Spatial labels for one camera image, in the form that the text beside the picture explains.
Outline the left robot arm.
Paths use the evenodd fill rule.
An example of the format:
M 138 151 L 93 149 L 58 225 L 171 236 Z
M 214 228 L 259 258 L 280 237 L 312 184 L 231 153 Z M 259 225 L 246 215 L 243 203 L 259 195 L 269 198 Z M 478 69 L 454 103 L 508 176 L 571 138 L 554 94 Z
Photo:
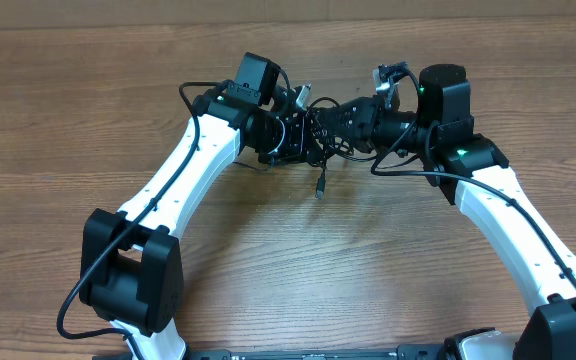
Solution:
M 96 209 L 83 229 L 80 279 L 70 296 L 119 334 L 126 359 L 182 359 L 174 316 L 184 278 L 180 240 L 219 174 L 250 147 L 272 166 L 299 159 L 308 84 L 279 85 L 286 72 L 247 53 L 234 79 L 199 82 L 186 99 L 184 135 L 148 183 L 116 212 Z

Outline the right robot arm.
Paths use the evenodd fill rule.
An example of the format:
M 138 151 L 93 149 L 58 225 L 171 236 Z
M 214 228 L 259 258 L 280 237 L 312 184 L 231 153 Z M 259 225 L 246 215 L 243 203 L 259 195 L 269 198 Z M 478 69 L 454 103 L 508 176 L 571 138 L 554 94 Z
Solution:
M 374 70 L 376 93 L 311 110 L 325 143 L 341 155 L 374 153 L 376 176 L 400 177 L 391 154 L 422 163 L 420 176 L 481 231 L 515 281 L 529 320 L 517 335 L 481 328 L 422 350 L 427 359 L 576 359 L 576 255 L 523 191 L 508 158 L 474 130 L 466 71 L 435 64 L 413 76 L 418 105 L 399 108 L 404 63 Z

